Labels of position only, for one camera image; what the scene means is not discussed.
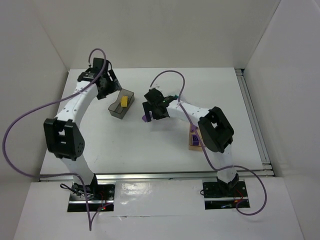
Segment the purple curved lego brick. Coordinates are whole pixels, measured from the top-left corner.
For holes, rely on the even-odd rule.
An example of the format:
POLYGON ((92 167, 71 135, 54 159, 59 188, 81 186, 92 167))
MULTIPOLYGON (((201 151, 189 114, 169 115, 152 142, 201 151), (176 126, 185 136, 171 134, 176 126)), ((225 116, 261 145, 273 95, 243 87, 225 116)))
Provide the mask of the purple curved lego brick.
POLYGON ((142 120, 143 120, 145 123, 148 122, 147 117, 146 117, 145 115, 142 116, 142 120))

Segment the yellow long lego plate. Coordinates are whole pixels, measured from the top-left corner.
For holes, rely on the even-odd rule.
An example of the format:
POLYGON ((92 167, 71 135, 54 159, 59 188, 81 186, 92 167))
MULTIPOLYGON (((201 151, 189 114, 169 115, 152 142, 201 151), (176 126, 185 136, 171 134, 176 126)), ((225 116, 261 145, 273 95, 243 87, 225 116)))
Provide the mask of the yellow long lego plate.
POLYGON ((120 100, 120 105, 122 108, 127 108, 128 107, 128 96, 124 95, 121 97, 121 100, 120 100))

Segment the purple square lego brick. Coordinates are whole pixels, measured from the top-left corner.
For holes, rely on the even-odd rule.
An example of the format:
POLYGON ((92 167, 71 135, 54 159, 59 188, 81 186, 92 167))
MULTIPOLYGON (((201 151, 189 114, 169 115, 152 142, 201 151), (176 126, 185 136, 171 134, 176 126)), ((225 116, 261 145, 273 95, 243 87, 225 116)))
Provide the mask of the purple square lego brick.
POLYGON ((193 146, 199 146, 199 144, 200 144, 199 139, 195 134, 192 135, 191 144, 193 146))

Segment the purple lego brick with hole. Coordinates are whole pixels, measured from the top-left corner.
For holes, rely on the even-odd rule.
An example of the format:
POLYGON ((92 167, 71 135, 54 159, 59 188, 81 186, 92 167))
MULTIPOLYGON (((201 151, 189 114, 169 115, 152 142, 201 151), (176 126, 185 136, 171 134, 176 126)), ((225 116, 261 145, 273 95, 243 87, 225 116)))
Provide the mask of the purple lego brick with hole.
POLYGON ((191 132, 195 132, 197 130, 197 127, 195 125, 191 126, 191 132))

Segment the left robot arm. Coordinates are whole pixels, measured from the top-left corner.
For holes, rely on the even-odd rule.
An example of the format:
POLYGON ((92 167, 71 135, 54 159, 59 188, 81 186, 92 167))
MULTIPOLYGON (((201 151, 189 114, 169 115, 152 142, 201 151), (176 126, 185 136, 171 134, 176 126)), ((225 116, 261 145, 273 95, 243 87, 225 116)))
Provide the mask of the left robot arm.
POLYGON ((80 131, 82 118, 94 99, 104 99, 122 89, 108 60, 95 57, 93 64, 77 79, 73 96, 55 116, 44 121, 47 149, 73 173, 74 189, 93 195, 98 187, 96 175, 84 157, 85 140, 80 131))

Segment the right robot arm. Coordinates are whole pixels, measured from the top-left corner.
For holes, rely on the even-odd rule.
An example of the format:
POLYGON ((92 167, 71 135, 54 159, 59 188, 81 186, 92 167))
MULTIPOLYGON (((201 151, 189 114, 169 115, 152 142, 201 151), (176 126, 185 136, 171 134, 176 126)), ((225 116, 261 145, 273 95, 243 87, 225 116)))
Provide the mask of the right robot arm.
POLYGON ((194 106, 179 96, 164 96, 151 88, 144 95, 142 103, 146 122, 164 118, 177 118, 188 122, 198 137, 202 152, 209 166, 217 172, 218 181, 231 188, 239 180, 233 165, 231 144, 234 129, 223 111, 215 106, 212 109, 194 106))

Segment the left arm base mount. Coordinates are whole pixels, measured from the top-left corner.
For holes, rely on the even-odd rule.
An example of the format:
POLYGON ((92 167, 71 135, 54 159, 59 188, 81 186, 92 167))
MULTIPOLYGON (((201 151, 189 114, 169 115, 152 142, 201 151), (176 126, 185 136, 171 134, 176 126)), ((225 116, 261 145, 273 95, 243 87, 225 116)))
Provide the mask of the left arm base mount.
MULTIPOLYGON (((64 183, 60 184, 60 187, 70 191, 67 212, 80 213, 86 212, 85 193, 76 190, 75 186, 67 186, 64 183)), ((115 198, 114 183, 100 184, 96 188, 96 193, 88 193, 88 206, 90 212, 113 212, 114 211, 114 198, 115 198)))

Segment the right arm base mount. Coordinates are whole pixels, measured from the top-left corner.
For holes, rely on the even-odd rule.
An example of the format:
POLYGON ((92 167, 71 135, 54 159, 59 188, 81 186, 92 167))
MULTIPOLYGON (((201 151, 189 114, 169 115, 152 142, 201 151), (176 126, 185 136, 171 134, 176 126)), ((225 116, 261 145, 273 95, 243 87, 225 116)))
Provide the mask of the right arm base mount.
POLYGON ((200 194, 204 197, 206 210, 250 208, 248 192, 244 181, 239 181, 235 187, 228 192, 222 192, 216 181, 202 183, 200 194))

